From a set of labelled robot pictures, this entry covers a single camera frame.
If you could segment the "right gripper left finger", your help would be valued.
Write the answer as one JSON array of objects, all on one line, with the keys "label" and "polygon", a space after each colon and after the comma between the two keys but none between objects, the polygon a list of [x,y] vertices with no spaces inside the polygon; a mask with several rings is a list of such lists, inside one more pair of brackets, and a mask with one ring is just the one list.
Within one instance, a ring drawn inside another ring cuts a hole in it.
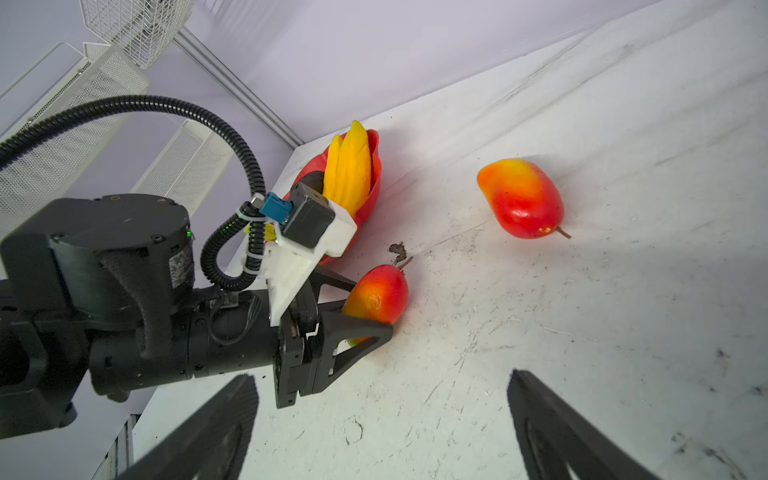
[{"label": "right gripper left finger", "polygon": [[120,477],[239,478],[258,405],[254,378],[247,374],[236,376]]}]

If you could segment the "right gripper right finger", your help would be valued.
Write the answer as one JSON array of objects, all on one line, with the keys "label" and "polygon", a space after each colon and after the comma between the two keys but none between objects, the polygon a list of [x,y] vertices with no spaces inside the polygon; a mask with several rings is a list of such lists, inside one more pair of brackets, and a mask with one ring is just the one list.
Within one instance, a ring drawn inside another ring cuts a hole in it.
[{"label": "right gripper right finger", "polygon": [[515,369],[507,388],[530,479],[654,479],[656,476],[567,404],[537,376]]}]

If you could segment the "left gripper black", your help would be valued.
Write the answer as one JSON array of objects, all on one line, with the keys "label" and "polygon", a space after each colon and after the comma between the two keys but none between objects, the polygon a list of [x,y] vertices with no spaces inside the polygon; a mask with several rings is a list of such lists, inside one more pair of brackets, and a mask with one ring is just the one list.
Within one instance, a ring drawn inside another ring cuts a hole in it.
[{"label": "left gripper black", "polygon": [[298,396],[323,392],[394,334],[390,324],[343,314],[342,302],[319,307],[323,285],[351,292],[355,281],[317,265],[309,284],[311,287],[302,287],[290,302],[278,327],[274,363],[278,409],[294,406]]}]

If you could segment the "red-yellow fake mango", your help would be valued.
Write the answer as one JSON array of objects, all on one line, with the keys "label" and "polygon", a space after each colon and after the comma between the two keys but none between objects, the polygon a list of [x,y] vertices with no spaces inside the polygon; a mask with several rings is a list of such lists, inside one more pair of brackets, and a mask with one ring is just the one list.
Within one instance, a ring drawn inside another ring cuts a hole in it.
[{"label": "red-yellow fake mango", "polygon": [[404,268],[412,260],[409,257],[399,266],[380,265],[370,270],[350,292],[342,313],[394,325],[408,304],[409,286]]}]

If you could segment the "dark fake avocado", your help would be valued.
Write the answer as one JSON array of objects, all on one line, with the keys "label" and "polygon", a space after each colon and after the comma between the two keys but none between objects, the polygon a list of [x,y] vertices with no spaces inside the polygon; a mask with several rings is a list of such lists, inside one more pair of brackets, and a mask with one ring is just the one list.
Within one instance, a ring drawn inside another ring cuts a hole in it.
[{"label": "dark fake avocado", "polygon": [[324,189],[324,172],[322,170],[311,171],[303,175],[297,182],[322,194]]}]

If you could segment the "yellow fake banana bunch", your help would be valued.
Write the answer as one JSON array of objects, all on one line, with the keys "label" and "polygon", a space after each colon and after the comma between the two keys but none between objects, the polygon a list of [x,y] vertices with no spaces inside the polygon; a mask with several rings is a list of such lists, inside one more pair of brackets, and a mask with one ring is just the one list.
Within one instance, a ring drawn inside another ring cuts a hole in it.
[{"label": "yellow fake banana bunch", "polygon": [[354,216],[369,195],[370,182],[367,130],[354,120],[345,137],[336,135],[329,145],[323,195]]}]

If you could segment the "red-orange fake mango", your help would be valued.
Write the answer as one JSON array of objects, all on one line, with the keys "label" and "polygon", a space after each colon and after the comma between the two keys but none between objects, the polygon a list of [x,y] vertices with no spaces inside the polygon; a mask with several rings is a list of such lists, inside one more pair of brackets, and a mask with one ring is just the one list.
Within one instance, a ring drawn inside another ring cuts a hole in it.
[{"label": "red-orange fake mango", "polygon": [[477,184],[499,225],[520,239],[559,233],[572,236],[561,224],[565,206],[553,181],[535,163],[503,159],[483,167]]}]

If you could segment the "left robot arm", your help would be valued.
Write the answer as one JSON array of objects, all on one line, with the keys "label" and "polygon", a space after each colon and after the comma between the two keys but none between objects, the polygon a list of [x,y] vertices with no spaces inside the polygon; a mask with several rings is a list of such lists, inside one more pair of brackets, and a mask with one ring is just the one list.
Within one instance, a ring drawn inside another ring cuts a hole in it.
[{"label": "left robot arm", "polygon": [[84,378],[122,402],[143,388],[269,366],[276,404],[289,407],[392,337],[390,325],[319,301],[324,285],[353,288],[325,268],[279,313],[264,289],[198,289],[192,242],[187,210],[145,194],[57,199],[3,240],[3,437],[70,425]]}]

